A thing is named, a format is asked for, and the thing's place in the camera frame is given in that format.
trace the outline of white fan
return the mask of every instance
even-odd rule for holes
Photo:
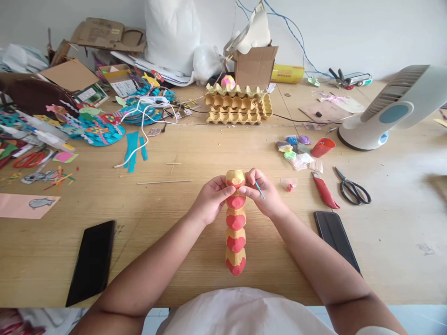
[[[447,67],[411,65],[400,70],[362,114],[339,127],[348,147],[368,151],[385,144],[388,130],[407,129],[447,101]]]

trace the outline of white cable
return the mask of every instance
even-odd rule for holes
[[[146,110],[147,110],[148,108],[153,107],[153,106],[158,106],[159,104],[149,105],[149,106],[145,107],[145,108],[143,109],[143,111],[141,111],[141,110],[139,110],[139,107],[140,107],[140,101],[141,101],[141,100],[138,100],[138,103],[137,103],[137,105],[136,105],[136,108],[131,109],[129,112],[127,112],[127,113],[121,118],[120,123],[126,118],[127,115],[133,113],[133,112],[136,111],[136,110],[137,110],[138,112],[142,113],[143,115],[142,115],[142,117],[141,117],[141,119],[142,119],[142,120],[141,120],[141,131],[143,132],[144,137],[146,137],[146,142],[145,142],[143,145],[141,145],[140,147],[138,147],[137,149],[135,149],[134,151],[132,151],[132,153],[129,155],[129,157],[125,160],[125,162],[124,162],[123,164],[115,165],[114,168],[120,168],[120,167],[124,166],[124,165],[130,160],[130,158],[132,157],[133,154],[135,154],[139,149],[141,149],[142,147],[146,146],[146,145],[149,143],[149,137],[146,135],[146,133],[144,132],[144,129],[143,129],[143,126],[144,126],[144,117],[145,117],[145,116],[147,116],[148,118],[150,118],[153,122],[169,123],[169,124],[177,124],[177,123],[178,123],[177,115],[176,115],[176,113],[175,113],[175,111],[174,111],[174,108],[172,107],[171,104],[169,104],[169,106],[171,107],[172,111],[174,112],[174,116],[176,117],[176,121],[175,121],[175,123],[174,123],[174,122],[167,122],[167,121],[155,121],[155,120],[152,119],[149,115],[146,114]]]

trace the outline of smartphone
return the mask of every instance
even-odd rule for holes
[[[115,221],[84,230],[65,307],[90,298],[107,287]]]
[[[342,255],[361,275],[362,273],[339,215],[334,212],[315,212],[313,215],[317,222],[320,237]]]

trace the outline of black scissors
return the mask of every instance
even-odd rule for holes
[[[342,195],[345,197],[346,200],[348,200],[351,204],[353,205],[360,205],[361,203],[364,204],[369,204],[371,203],[371,197],[369,196],[368,192],[361,187],[359,184],[356,184],[353,181],[350,181],[349,179],[347,179],[341,172],[340,170],[338,170],[336,167],[335,171],[337,171],[337,173],[339,174],[339,176],[341,177],[341,184],[340,184],[340,191],[342,193]],[[361,195],[361,192],[359,192],[358,188],[363,192],[363,194],[365,194],[366,196],[366,200],[365,198]],[[356,200],[356,202],[353,202],[345,193],[345,189],[347,189],[352,196],[354,197],[354,199]]]

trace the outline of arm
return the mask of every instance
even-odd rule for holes
[[[235,190],[225,176],[206,183],[189,212],[107,286],[71,335],[141,334],[146,315]]]
[[[247,186],[241,187],[268,216],[287,248],[326,306],[335,331],[354,335],[366,326],[380,326],[406,334],[394,315],[368,287],[357,271],[331,246],[316,235],[282,201],[278,191],[264,174],[252,169]],[[257,190],[258,182],[265,199]]]

